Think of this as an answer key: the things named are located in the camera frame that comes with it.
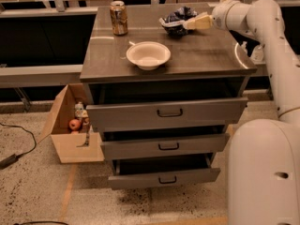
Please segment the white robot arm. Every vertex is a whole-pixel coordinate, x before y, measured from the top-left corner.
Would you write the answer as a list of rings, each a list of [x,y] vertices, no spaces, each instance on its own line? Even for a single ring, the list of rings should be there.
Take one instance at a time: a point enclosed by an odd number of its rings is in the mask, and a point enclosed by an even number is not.
[[[228,225],[300,225],[300,67],[274,0],[220,0],[186,28],[214,26],[257,40],[273,99],[250,105],[227,162]]]

